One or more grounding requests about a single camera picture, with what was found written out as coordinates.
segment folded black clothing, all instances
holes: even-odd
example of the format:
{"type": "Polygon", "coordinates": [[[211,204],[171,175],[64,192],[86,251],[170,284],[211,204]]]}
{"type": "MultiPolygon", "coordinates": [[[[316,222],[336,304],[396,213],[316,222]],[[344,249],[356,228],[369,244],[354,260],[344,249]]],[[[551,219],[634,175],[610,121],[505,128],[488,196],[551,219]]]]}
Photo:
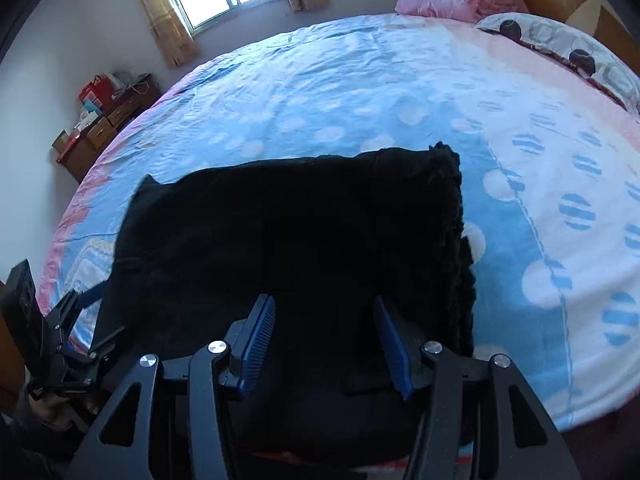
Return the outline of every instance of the folded black clothing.
{"type": "Polygon", "coordinates": [[[407,455],[420,411],[390,381],[373,323],[391,298],[425,336],[472,354],[472,263],[460,160],[438,143],[353,158],[265,160],[150,176],[118,236],[94,341],[125,324],[142,354],[222,339],[261,293],[276,325],[257,389],[232,403],[242,450],[363,465],[407,455]]]}

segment bed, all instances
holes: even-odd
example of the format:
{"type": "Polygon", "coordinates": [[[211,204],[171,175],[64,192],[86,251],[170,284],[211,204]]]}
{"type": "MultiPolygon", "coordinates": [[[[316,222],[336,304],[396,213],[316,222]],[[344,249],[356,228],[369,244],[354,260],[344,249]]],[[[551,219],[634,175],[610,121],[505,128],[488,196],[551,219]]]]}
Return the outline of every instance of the bed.
{"type": "MultiPolygon", "coordinates": [[[[623,406],[640,386],[640,118],[553,60],[451,20],[348,18],[198,67],[90,170],[38,303],[108,277],[146,174],[439,140],[461,159],[476,356],[510,355],[560,430],[623,406]]],[[[81,348],[98,309],[76,325],[81,348]]]]}

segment white patterned pillow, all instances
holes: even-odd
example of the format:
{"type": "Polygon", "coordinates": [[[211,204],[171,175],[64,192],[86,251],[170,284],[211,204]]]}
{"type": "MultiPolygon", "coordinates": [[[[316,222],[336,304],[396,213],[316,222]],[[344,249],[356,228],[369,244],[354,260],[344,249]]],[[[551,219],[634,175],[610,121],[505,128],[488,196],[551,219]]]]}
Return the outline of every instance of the white patterned pillow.
{"type": "Polygon", "coordinates": [[[481,20],[476,28],[510,40],[571,67],[607,93],[629,113],[640,116],[640,78],[612,51],[587,33],[542,16],[504,12],[481,20]]]}

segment metal screw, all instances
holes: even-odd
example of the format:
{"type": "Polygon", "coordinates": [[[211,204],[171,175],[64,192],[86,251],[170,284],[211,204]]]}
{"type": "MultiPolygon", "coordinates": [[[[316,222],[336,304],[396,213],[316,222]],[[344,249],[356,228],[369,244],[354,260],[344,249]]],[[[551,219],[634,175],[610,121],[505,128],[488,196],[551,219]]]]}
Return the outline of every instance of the metal screw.
{"type": "Polygon", "coordinates": [[[142,366],[143,368],[151,368],[156,364],[157,361],[158,358],[153,354],[143,355],[140,358],[140,366],[142,366]]]}
{"type": "Polygon", "coordinates": [[[511,366],[511,359],[505,354],[498,354],[494,356],[494,363],[500,368],[509,368],[509,366],[511,366]]]}
{"type": "Polygon", "coordinates": [[[442,352],[442,345],[437,341],[427,341],[423,348],[430,354],[439,354],[442,352]]]}
{"type": "Polygon", "coordinates": [[[222,354],[226,350],[226,343],[224,341],[214,341],[209,343],[209,352],[212,354],[222,354]]]}

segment white wall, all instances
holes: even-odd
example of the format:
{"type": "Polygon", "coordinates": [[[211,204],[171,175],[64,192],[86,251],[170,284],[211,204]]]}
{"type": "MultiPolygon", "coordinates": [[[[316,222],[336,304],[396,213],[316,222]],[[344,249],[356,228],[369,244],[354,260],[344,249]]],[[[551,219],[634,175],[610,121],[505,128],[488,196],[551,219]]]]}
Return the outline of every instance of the white wall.
{"type": "Polygon", "coordinates": [[[313,23],[393,12],[396,1],[331,0],[325,9],[299,13],[286,0],[263,4],[197,35],[202,55],[169,70],[138,0],[42,0],[0,65],[0,279],[25,257],[39,279],[76,189],[54,163],[50,144],[76,123],[76,95],[95,73],[151,72],[167,90],[219,54],[313,23]]]}
{"type": "Polygon", "coordinates": [[[79,89],[103,57],[73,0],[42,0],[0,64],[0,280],[24,258],[40,278],[78,186],[50,146],[78,122],[79,89]]]}

